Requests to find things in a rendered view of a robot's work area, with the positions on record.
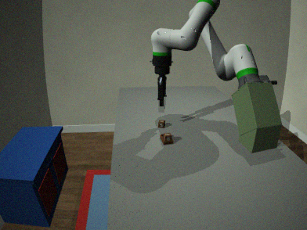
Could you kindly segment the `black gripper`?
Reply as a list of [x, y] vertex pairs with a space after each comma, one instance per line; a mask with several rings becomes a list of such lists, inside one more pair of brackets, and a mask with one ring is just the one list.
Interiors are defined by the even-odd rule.
[[[158, 112], [163, 113], [165, 109], [166, 96], [166, 74], [170, 74], [170, 67], [154, 67], [154, 73], [159, 74], [158, 77]], [[163, 97], [163, 82], [164, 82], [164, 97]]]

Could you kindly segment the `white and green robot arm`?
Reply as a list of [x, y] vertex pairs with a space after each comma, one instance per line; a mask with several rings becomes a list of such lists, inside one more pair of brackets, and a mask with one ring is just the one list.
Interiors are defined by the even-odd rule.
[[156, 67], [171, 66], [172, 49], [191, 51], [201, 36], [220, 79], [230, 81], [237, 76], [238, 88], [247, 82], [277, 84], [277, 81], [269, 80], [267, 75], [258, 75], [255, 58], [248, 45], [235, 45], [227, 54], [210, 21], [219, 4], [220, 0], [199, 0], [195, 8], [190, 10], [189, 20], [182, 29], [155, 30], [151, 35], [153, 59], [150, 62]]

